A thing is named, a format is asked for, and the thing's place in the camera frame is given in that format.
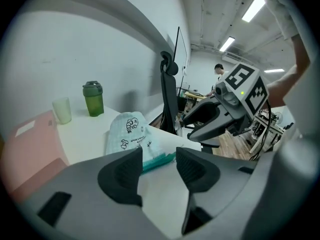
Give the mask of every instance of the cartoon character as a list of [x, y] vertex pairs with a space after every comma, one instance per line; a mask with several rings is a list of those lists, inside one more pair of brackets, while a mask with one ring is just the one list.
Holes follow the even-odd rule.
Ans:
[[129, 142], [125, 139], [121, 140], [121, 142], [122, 142], [121, 148], [123, 148], [125, 150], [129, 144]]
[[132, 119], [129, 119], [126, 122], [126, 130], [128, 131], [128, 134], [131, 133], [133, 128], [137, 128], [138, 124], [139, 124], [139, 121], [137, 118], [134, 117]]

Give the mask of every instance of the light blue cloth bag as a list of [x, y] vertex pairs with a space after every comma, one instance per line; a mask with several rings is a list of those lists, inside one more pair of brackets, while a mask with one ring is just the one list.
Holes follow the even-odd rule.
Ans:
[[166, 156], [149, 127], [140, 112], [121, 113], [111, 123], [105, 154], [141, 147], [143, 173], [171, 162], [175, 154]]

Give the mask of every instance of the chair headrest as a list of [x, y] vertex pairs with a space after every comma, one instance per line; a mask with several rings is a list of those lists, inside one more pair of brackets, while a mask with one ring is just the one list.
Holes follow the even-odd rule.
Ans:
[[163, 58], [163, 61], [161, 61], [160, 66], [161, 72], [164, 71], [166, 74], [170, 76], [175, 76], [179, 71], [179, 67], [177, 63], [172, 61], [171, 54], [166, 51], [162, 51], [160, 54]]

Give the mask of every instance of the air conditioner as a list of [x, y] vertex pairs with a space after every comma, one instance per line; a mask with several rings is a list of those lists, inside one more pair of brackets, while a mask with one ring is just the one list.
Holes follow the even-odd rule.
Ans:
[[242, 58], [240, 56], [235, 55], [235, 54], [225, 52], [222, 55], [222, 60], [225, 62], [230, 62], [232, 64], [238, 64], [239, 62], [242, 61]]

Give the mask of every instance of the man wearing black cap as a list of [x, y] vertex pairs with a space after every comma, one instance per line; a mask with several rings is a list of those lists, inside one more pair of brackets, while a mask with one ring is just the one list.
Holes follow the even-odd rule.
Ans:
[[[224, 70], [224, 67], [221, 65], [221, 64], [217, 64], [214, 66], [214, 70], [215, 70], [215, 73], [217, 73], [218, 75], [221, 75], [219, 78], [218, 78], [218, 81], [216, 82], [216, 85], [220, 82], [222, 82], [228, 75], [228, 71], [225, 71]], [[211, 92], [209, 92], [206, 96], [211, 96], [212, 94], [214, 94], [214, 92], [216, 91], [216, 86], [215, 85], [212, 85], [212, 88], [211, 88]]]

